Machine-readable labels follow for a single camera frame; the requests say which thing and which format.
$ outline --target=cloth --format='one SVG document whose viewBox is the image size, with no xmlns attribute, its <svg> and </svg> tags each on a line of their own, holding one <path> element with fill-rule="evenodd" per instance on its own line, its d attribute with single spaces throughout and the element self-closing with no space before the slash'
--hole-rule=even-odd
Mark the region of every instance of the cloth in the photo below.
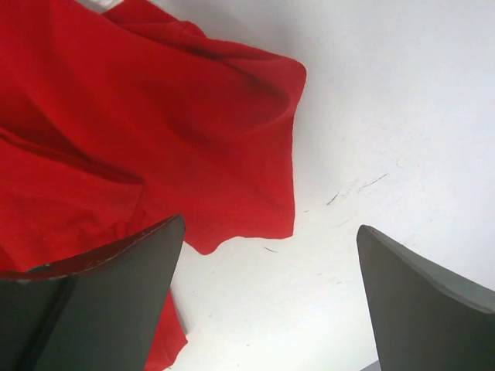
<svg viewBox="0 0 495 371">
<path fill-rule="evenodd" d="M 292 234 L 306 71 L 146 0 L 0 1 L 0 269 L 27 271 L 180 213 L 202 254 Z M 166 301 L 147 370 L 186 338 Z"/>
</svg>

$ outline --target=black mark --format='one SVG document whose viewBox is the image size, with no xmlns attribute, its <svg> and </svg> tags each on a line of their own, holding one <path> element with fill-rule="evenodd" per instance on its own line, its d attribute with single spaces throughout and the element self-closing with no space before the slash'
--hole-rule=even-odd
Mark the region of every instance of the black mark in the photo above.
<svg viewBox="0 0 495 371">
<path fill-rule="evenodd" d="M 340 191 L 337 192 L 337 194 L 329 201 L 326 203 L 326 205 L 328 206 L 330 203 L 332 203 L 333 201 L 335 201 L 335 199 L 337 198 L 337 196 L 339 195 Z"/>
<path fill-rule="evenodd" d="M 358 191 L 358 192 L 361 192 L 363 189 L 365 189 L 365 188 L 367 188 L 367 187 L 369 187 L 369 186 L 372 186 L 374 183 L 378 182 L 379 180 L 382 180 L 382 179 L 383 179 L 384 177 L 386 177 L 387 175 L 388 175 L 388 173 L 387 173 L 387 174 L 383 174 L 380 178 L 378 178 L 378 179 L 374 180 L 373 182 L 368 183 L 368 184 L 366 184 L 366 185 L 363 185 L 363 186 L 362 186 L 361 188 L 359 188 L 357 191 Z"/>
<path fill-rule="evenodd" d="M 266 246 L 263 246 L 263 248 L 265 250 L 268 250 L 268 251 L 272 252 L 272 253 L 277 253 L 278 252 L 278 251 L 275 251 L 275 250 L 272 250 L 272 249 L 268 249 Z"/>
</svg>

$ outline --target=red fabric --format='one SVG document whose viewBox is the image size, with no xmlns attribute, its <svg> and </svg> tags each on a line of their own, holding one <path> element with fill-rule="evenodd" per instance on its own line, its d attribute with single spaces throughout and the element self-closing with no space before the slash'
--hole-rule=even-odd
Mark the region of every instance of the red fabric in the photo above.
<svg viewBox="0 0 495 371">
<path fill-rule="evenodd" d="M 208 254 L 292 234 L 294 60 L 208 39 L 146 0 L 0 0 L 0 269 L 28 270 L 172 214 Z M 167 299 L 148 370 L 186 339 Z"/>
</svg>

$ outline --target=white surface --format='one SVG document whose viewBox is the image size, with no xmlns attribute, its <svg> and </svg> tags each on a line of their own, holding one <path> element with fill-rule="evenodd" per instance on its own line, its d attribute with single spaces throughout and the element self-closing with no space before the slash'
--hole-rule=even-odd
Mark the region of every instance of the white surface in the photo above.
<svg viewBox="0 0 495 371">
<path fill-rule="evenodd" d="M 295 126 L 295 236 L 234 239 L 209 257 L 184 249 L 173 287 L 189 345 L 173 370 L 372 363 L 361 223 L 495 289 L 495 3 L 159 3 L 309 73 Z"/>
</svg>

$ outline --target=red cloth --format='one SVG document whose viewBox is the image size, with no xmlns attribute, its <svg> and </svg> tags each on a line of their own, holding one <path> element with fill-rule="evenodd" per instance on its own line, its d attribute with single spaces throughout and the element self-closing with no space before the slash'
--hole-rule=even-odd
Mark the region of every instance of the red cloth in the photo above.
<svg viewBox="0 0 495 371">
<path fill-rule="evenodd" d="M 146 0 L 0 1 L 0 269 L 28 270 L 176 213 L 208 254 L 292 234 L 294 60 L 208 39 Z M 148 370 L 186 344 L 167 299 Z"/>
</svg>

